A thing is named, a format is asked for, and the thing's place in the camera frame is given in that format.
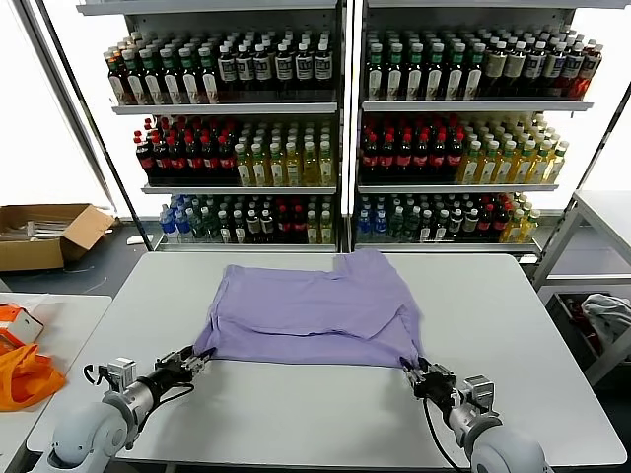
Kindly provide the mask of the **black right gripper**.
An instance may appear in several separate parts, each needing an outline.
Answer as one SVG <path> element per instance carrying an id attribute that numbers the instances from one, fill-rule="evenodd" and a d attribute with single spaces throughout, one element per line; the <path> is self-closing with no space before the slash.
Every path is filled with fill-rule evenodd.
<path id="1" fill-rule="evenodd" d="M 461 394 L 456 389 L 456 376 L 441 365 L 432 365 L 424 357 L 401 362 L 417 399 L 432 401 L 440 410 L 453 410 L 460 405 Z"/>

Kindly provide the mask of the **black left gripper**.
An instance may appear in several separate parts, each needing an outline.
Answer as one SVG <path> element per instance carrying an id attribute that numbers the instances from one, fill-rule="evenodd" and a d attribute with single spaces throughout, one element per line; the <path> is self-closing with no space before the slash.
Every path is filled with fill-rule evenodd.
<path id="1" fill-rule="evenodd" d="M 137 381 L 149 389 L 154 399 L 161 399 L 172 388 L 191 383 L 192 371 L 203 371 L 215 351 L 215 348 L 210 348 L 197 353 L 190 345 L 182 351 L 172 352 L 158 359 L 154 364 L 155 369 L 147 375 L 139 376 Z"/>

